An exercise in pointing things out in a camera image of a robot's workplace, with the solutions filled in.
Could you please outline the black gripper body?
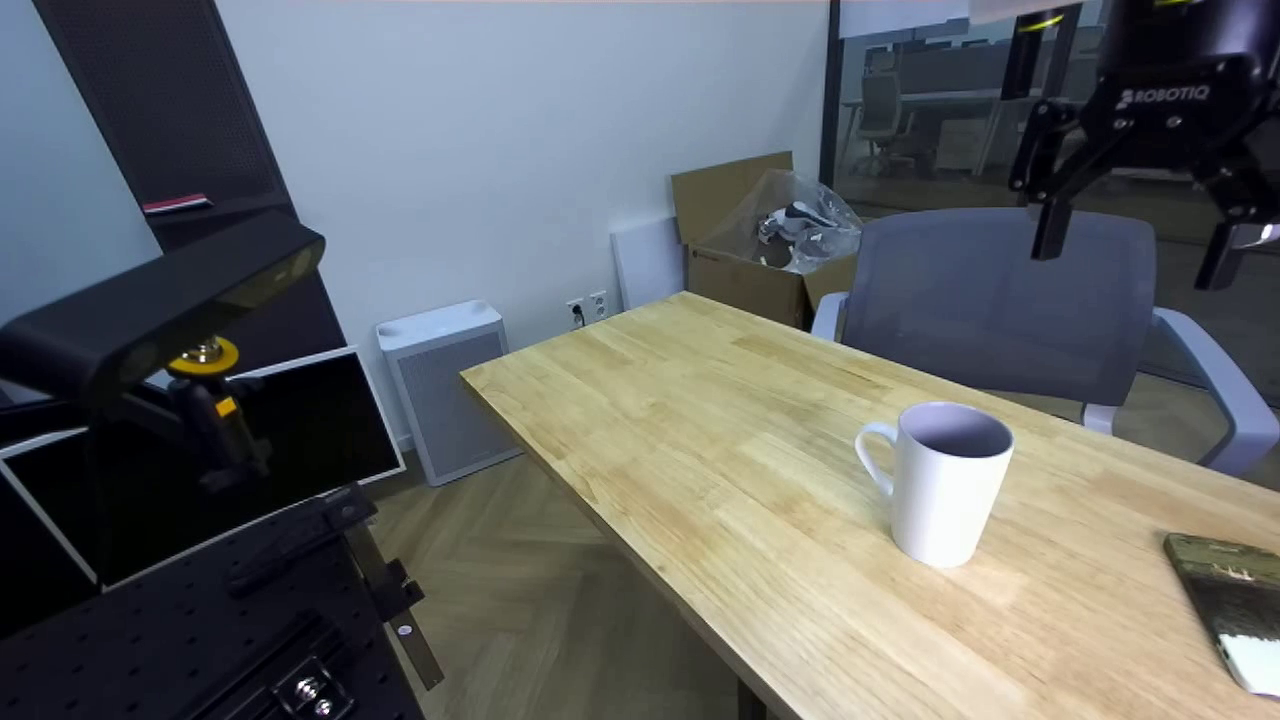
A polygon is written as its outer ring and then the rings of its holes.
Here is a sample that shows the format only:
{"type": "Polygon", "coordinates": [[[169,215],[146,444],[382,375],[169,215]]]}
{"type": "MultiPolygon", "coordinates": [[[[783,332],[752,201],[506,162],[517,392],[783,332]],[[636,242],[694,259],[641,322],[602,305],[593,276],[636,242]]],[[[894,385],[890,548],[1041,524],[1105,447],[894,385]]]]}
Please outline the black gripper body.
{"type": "Polygon", "coordinates": [[[1107,170],[1246,166],[1275,53],[1280,0],[1111,0],[1087,138],[1107,170]]]}

